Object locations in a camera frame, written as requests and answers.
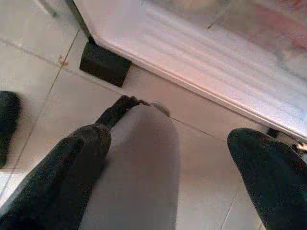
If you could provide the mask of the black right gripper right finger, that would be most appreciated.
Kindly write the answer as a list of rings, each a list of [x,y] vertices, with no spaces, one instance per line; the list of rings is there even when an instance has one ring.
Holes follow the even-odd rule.
[[[287,144],[250,128],[227,137],[249,197],[268,230],[307,228],[307,164]]]

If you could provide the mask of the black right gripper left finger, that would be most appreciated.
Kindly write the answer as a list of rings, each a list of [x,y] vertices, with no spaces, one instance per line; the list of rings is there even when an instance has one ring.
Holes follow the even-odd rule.
[[[3,230],[76,230],[106,167],[111,128],[141,103],[122,96],[98,120],[60,140],[0,209]]]

